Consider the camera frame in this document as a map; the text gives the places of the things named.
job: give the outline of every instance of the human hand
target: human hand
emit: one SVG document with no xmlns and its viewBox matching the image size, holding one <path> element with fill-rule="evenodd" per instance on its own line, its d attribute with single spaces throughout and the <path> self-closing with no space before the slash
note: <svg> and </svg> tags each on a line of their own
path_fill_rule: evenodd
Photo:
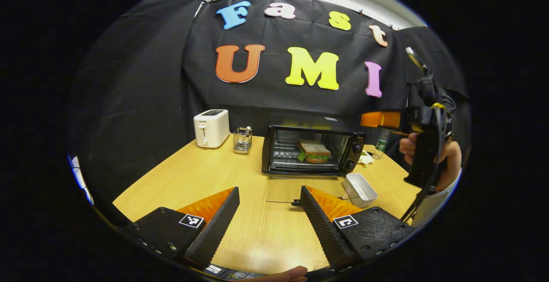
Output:
<svg viewBox="0 0 549 282">
<path fill-rule="evenodd" d="M 410 133 L 408 138 L 400 140 L 399 151 L 404 154 L 404 160 L 408 164 L 412 165 L 413 156 L 416 151 L 416 141 L 419 133 Z M 448 158 L 447 167 L 442 171 L 439 179 L 439 184 L 435 188 L 435 191 L 441 192 L 448 188 L 450 184 L 459 175 L 459 169 L 461 168 L 461 149 L 456 141 L 448 140 L 444 146 L 443 151 L 440 154 L 439 163 Z"/>
<path fill-rule="evenodd" d="M 305 282 L 307 280 L 304 275 L 307 274 L 307 268 L 297 266 L 285 272 L 260 276 L 259 278 L 246 279 L 250 282 Z"/>
</svg>

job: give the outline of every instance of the sandwich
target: sandwich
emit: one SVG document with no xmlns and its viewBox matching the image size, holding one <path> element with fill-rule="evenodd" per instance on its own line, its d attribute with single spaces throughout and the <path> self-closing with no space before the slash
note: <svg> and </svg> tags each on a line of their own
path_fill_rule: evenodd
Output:
<svg viewBox="0 0 549 282">
<path fill-rule="evenodd" d="M 302 153 L 298 155 L 299 161 L 307 161 L 309 163 L 325 163 L 332 154 L 324 145 L 317 141 L 300 140 L 298 147 Z"/>
</svg>

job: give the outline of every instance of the plastic water bottle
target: plastic water bottle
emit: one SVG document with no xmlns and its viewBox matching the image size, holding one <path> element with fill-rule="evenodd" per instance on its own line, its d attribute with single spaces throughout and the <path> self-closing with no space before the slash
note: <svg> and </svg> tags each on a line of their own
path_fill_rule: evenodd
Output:
<svg viewBox="0 0 549 282">
<path fill-rule="evenodd" d="M 389 134 L 390 132 L 388 130 L 381 130 L 381 135 L 376 143 L 376 150 L 372 156 L 374 159 L 381 159 L 381 156 L 387 148 L 387 143 L 389 142 Z"/>
</svg>

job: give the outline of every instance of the orange letter u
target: orange letter u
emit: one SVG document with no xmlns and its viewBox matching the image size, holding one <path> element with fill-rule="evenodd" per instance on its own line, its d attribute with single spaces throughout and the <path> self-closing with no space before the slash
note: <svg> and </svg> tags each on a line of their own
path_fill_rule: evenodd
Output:
<svg viewBox="0 0 549 282">
<path fill-rule="evenodd" d="M 259 68 L 259 54 L 265 50 L 261 44 L 249 44 L 244 47 L 248 51 L 246 69 L 242 72 L 233 71 L 233 57 L 239 50 L 236 45 L 223 45 L 215 49 L 217 52 L 217 63 L 215 74 L 222 81 L 227 83 L 244 83 L 253 79 Z"/>
</svg>

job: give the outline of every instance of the white toaster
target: white toaster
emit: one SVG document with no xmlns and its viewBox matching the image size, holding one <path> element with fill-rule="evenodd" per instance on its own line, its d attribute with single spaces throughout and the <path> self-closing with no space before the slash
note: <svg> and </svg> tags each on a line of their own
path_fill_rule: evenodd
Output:
<svg viewBox="0 0 549 282">
<path fill-rule="evenodd" d="M 194 116 L 194 135 L 199 147 L 217 148 L 229 134 L 228 110 L 209 110 Z"/>
</svg>

